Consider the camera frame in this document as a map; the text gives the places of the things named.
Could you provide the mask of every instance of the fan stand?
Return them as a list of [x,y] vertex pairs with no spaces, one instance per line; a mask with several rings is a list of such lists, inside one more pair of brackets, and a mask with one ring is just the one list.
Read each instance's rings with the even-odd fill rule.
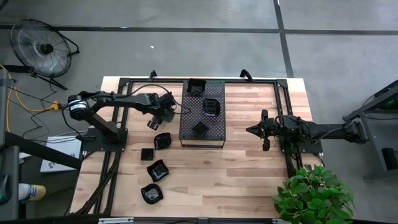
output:
[[68,90],[67,87],[65,87],[61,83],[55,81],[53,78],[49,78],[49,79],[48,78],[44,78],[44,77],[41,77],[39,74],[33,72],[34,68],[32,68],[32,67],[23,66],[23,65],[3,65],[3,66],[4,66],[4,68],[6,68],[6,70],[8,72],[30,73],[31,77],[39,78],[39,79],[41,79],[41,80],[43,80],[43,81],[45,81],[45,82],[47,82],[47,83],[49,83],[51,85],[55,85],[56,87],[59,87],[59,88],[61,88],[63,90]]

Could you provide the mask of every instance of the wooden tabletop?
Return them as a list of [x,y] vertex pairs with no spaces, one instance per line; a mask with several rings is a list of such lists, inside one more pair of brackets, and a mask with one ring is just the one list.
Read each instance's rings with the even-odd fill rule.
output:
[[[104,77],[101,89],[116,92],[119,78]],[[287,81],[294,115],[311,121],[303,79],[288,78]],[[141,85],[135,83],[133,89]],[[175,99],[181,102],[182,83],[160,85],[172,91]],[[139,92],[163,94],[164,90],[148,86]],[[112,216],[279,217],[272,196],[277,194],[282,181],[287,180],[285,158],[274,138],[270,138],[270,150],[263,152],[262,140],[246,132],[247,127],[259,122],[262,109],[268,110],[269,117],[277,116],[274,88],[268,84],[226,84],[225,92],[226,143],[223,149],[183,148],[178,140],[180,116],[175,116],[171,123],[163,122],[157,131],[153,131],[146,126],[152,115],[129,110],[129,137],[119,166]],[[98,114],[110,120],[112,112],[113,108],[103,108]],[[163,132],[172,134],[169,149],[156,151],[153,161],[140,161],[141,149],[154,147],[154,137]],[[81,208],[97,187],[103,157],[103,152],[96,152],[84,160],[71,212]],[[303,154],[302,157],[304,164],[320,165],[313,155]],[[163,159],[170,175],[156,183],[162,189],[164,199],[148,205],[140,189],[152,183],[146,167],[159,159]],[[102,209],[108,188],[104,192]]]

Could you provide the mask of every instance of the gray floor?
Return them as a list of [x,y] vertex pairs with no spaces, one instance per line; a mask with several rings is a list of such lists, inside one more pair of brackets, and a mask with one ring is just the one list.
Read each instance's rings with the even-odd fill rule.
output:
[[[395,0],[280,0],[286,29],[398,29]],[[51,24],[121,27],[276,28],[271,0],[146,0],[146,1],[23,1],[12,0],[0,12],[0,22],[26,17]],[[58,80],[69,87],[51,100],[66,101],[81,90],[97,90],[105,75],[204,75],[236,77],[248,69],[254,77],[286,77],[276,34],[199,34],[150,32],[64,32],[81,47],[70,71]],[[375,91],[397,79],[398,36],[288,35],[295,77],[304,78],[313,120],[340,123]],[[17,63],[9,31],[0,30],[0,63]],[[43,97],[48,85],[23,74],[13,74],[20,90]],[[38,101],[23,100],[33,108]],[[22,135],[34,127],[30,115],[11,107],[12,132]],[[69,131],[59,113],[39,116],[51,134]],[[86,124],[70,121],[77,129]],[[28,138],[45,134],[39,130]],[[362,176],[379,169],[368,145],[323,141],[326,166],[354,190],[355,217],[396,222],[398,181],[365,184]],[[51,214],[65,211],[68,200],[42,203]]]

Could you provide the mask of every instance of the perforated metal box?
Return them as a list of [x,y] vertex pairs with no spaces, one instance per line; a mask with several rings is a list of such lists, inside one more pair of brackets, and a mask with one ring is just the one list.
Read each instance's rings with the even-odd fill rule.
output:
[[[187,92],[188,80],[184,80],[182,88],[182,113],[186,113],[190,108],[191,113],[182,114],[180,118],[180,142],[182,147],[224,147],[226,140],[225,131],[225,82],[224,81],[206,81],[205,92],[201,96],[192,96]],[[220,114],[218,116],[209,116],[205,114],[202,104],[203,99],[212,98],[220,103]],[[192,128],[201,121],[209,130],[202,137],[195,135]]]

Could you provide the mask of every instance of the metal stand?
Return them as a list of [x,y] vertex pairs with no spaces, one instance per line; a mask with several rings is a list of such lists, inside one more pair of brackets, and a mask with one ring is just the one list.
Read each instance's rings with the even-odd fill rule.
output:
[[397,103],[398,80],[373,96],[375,99],[343,118],[345,121],[352,121],[356,118],[361,119],[366,134],[369,136],[369,140],[379,156],[382,171],[365,175],[363,177],[364,181],[398,177],[397,158],[394,154],[394,151],[398,151],[398,140],[396,138],[398,119],[395,119],[398,117],[398,110],[396,108],[386,108],[386,105],[394,103],[394,100]]
[[34,69],[32,67],[28,67],[28,66],[23,66],[23,65],[3,65],[4,68],[6,68],[6,70],[8,70],[8,72],[14,72],[14,73],[30,73],[31,77],[33,78],[39,78],[51,85],[55,85],[56,87],[59,87],[63,90],[68,90],[67,87],[63,86],[61,83],[55,81],[53,78],[44,78],[38,74],[36,74],[34,71]]

